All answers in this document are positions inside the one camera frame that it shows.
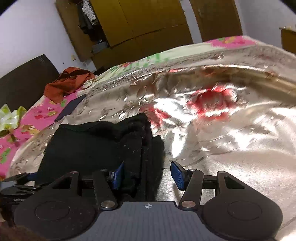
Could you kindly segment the wooden door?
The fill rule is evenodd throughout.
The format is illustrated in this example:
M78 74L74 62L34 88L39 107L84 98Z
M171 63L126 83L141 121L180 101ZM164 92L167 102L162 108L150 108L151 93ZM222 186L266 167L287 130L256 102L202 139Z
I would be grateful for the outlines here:
M202 41L243 34L234 0L190 0L190 4Z

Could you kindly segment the wooden side cabinet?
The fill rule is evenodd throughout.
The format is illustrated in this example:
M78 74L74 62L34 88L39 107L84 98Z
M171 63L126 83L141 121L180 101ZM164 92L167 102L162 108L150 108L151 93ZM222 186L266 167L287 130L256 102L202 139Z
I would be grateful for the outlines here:
M292 28L280 28L282 48L296 54L296 31Z

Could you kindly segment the dark blue booklet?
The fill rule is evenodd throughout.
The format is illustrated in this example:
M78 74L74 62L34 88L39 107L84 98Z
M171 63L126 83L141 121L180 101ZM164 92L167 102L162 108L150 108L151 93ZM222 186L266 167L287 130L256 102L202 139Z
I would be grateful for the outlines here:
M62 120L63 117L70 115L74 109L77 107L77 105L83 100L85 99L86 94L77 97L76 99L70 101L65 108L61 111L61 113L55 118L55 122Z

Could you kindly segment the hanging dark clothes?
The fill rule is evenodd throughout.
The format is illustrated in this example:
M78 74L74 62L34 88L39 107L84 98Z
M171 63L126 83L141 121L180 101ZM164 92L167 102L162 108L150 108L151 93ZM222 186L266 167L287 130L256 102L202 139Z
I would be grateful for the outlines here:
M106 42L107 38L90 1L81 1L77 8L79 27L83 33L88 35L92 42Z

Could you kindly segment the wooden wardrobe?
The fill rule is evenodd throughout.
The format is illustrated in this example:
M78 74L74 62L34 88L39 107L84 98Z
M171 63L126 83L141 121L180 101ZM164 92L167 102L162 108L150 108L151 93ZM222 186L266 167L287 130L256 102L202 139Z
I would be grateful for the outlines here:
M80 2L55 5L79 60L92 60L98 69L193 42L179 1L90 1L106 42L92 42L80 29Z

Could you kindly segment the pink floral blanket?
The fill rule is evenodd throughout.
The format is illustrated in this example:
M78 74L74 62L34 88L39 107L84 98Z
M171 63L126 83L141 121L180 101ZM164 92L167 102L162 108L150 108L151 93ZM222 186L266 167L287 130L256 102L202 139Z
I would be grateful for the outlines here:
M1 180L6 178L13 157L22 144L47 126L54 123L55 118L65 106L79 96L81 89L65 96L60 103L54 103L47 97L41 97L22 117L17 129L1 137Z

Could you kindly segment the rust orange garment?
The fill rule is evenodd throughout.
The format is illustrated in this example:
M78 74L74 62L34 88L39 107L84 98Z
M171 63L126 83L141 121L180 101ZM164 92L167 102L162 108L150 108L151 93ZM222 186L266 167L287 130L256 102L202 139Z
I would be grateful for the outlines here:
M72 94L78 90L84 82L94 77L95 75L88 70L68 67L55 81L45 86L44 96L54 103L60 103L64 96Z

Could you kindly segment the floral satin bedspread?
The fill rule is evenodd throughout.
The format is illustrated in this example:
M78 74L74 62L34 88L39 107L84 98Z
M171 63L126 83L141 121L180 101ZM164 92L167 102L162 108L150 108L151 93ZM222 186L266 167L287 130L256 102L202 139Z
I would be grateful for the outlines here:
M157 199L179 201L169 175L176 161L205 174L227 171L283 212L277 240L295 240L295 54L258 43L114 67L87 81L59 124L119 122L149 115L165 144Z

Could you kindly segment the green patterned pillow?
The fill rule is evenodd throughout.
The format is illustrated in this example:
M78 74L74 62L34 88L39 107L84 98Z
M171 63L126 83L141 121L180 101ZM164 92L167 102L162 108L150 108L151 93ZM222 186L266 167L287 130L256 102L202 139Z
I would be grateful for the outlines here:
M10 133L19 127L22 117L27 113L27 110L20 106L18 109L11 111L7 104L4 104L0 110L0 131L1 137Z

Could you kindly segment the black pants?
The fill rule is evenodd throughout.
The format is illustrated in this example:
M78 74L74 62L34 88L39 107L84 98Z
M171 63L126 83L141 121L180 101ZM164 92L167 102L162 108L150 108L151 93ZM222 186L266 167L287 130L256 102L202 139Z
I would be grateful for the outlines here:
M77 171L121 170L119 193L132 201L155 201L163 173L164 142L153 136L144 113L119 123L97 121L60 125L37 171L37 185Z

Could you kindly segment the dark wooden headboard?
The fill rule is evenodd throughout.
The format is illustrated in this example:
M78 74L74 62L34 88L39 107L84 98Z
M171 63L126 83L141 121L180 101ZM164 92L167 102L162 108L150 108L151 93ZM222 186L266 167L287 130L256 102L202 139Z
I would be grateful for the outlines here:
M0 105L10 110L31 108L44 93L45 86L59 77L46 55L40 55L1 78Z

